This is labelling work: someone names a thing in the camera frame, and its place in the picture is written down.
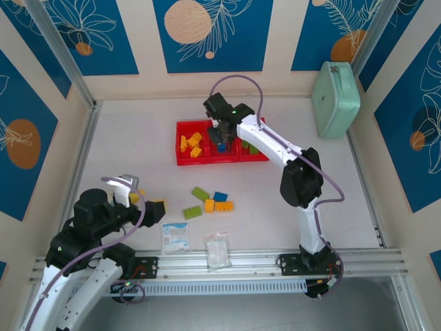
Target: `plastic bag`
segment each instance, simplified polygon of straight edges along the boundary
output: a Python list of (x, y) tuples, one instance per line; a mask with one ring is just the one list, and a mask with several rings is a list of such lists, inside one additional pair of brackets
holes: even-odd
[(223, 232), (204, 237), (203, 241), (207, 250), (209, 269), (221, 269), (232, 265), (229, 259), (228, 233)]
[(190, 249), (188, 243), (188, 223), (163, 224), (162, 230), (162, 253), (187, 252)]

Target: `floor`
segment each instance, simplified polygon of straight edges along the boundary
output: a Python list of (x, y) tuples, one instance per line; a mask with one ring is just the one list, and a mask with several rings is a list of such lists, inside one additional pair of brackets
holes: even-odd
[(304, 294), (153, 297), (138, 305), (103, 298), (81, 327), (154, 331), (406, 330), (388, 278), (345, 279), (322, 301)]
[[(229, 98), (256, 109), (255, 98)], [(167, 199), (161, 223), (184, 222), (182, 210), (202, 203), (190, 192), (200, 186), (210, 194), (225, 192), (235, 203), (231, 213), (204, 214), (189, 221), (192, 250), (202, 250), (203, 237), (228, 232), (233, 250), (297, 248), (300, 232), (294, 209), (279, 193), (281, 170), (272, 162), (227, 163), (178, 167), (175, 156), (176, 122), (204, 119), (204, 99), (105, 101), (80, 190), (110, 186), (102, 176), (133, 174), (148, 199)], [(347, 200), (321, 208), (325, 237), (336, 248), (377, 248), (365, 196), (346, 137), (317, 137), (311, 100), (266, 98), (263, 116), (269, 127), (302, 148), (314, 147), (322, 168), (344, 190)], [(337, 197), (325, 183), (322, 199)], [(103, 241), (119, 237), (111, 234)], [(141, 228), (126, 244), (137, 250), (160, 250), (161, 227)]]

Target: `white wall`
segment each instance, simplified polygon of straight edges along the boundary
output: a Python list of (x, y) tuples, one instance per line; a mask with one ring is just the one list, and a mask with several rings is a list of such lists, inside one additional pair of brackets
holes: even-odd
[[(274, 0), (263, 71), (245, 73), (258, 80), (265, 94), (311, 94), (317, 72), (290, 71), (309, 1)], [(207, 95), (217, 79), (228, 74), (168, 74), (153, 2), (117, 2), (139, 75), (86, 77), (97, 99), (202, 97)], [(256, 88), (252, 84), (244, 84), (241, 79), (231, 80), (225, 85), (227, 87), (223, 91), (229, 95), (256, 94)]]
[(11, 330), (36, 256), (45, 255), (58, 215), (88, 110), (71, 89), (65, 100), (0, 10), (0, 49), (59, 120), (23, 222), (0, 212), (0, 261), (8, 264), (0, 287), (0, 330)]
[(411, 213), (373, 114), (440, 25), (440, 12), (441, 1), (424, 0), (371, 87), (362, 95), (362, 109), (351, 128), (374, 203), (391, 244), (402, 249), (434, 330), (441, 330), (441, 282), (429, 253), (441, 248), (441, 201)]

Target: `red tray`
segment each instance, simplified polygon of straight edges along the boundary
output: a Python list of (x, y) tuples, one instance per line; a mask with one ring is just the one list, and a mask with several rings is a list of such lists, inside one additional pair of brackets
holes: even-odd
[[(251, 155), (249, 149), (242, 148), (242, 141), (239, 138), (234, 139), (232, 148), (229, 152), (220, 153), (208, 137), (207, 129), (212, 127), (210, 120), (204, 121), (186, 121), (176, 123), (176, 163), (178, 166), (188, 166), (191, 164), (208, 164), (208, 163), (236, 163), (236, 162), (255, 162), (268, 161), (268, 158), (259, 152), (259, 154)], [(191, 148), (187, 148), (185, 152), (181, 152), (181, 135), (186, 139), (195, 133), (202, 135), (199, 147), (202, 150), (200, 157), (191, 157)]]

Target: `white table surface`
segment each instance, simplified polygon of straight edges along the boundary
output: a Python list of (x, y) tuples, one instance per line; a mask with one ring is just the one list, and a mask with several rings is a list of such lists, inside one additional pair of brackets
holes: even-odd
[[(189, 223), (190, 246), (204, 249), (203, 237), (228, 232), (233, 250), (298, 248), (299, 227), (294, 209), (279, 193), (281, 171), (271, 162), (225, 163), (178, 167), (176, 122), (205, 119), (205, 99), (105, 101), (99, 117), (79, 193), (89, 188), (110, 190), (102, 176), (133, 174), (147, 199), (167, 199), (161, 223), (185, 222), (182, 210), (203, 204), (191, 195), (195, 186), (228, 194), (231, 213), (203, 214)], [(255, 109), (256, 98), (228, 98)], [(335, 248), (377, 248), (378, 240), (346, 138), (318, 138), (310, 99), (266, 98), (262, 116), (292, 143), (315, 148), (323, 170), (343, 189), (346, 201), (321, 207), (323, 232)], [(337, 197), (324, 184), (321, 199)], [(111, 234), (103, 242), (121, 236)], [(161, 227), (141, 228), (126, 244), (136, 250), (161, 249)]]

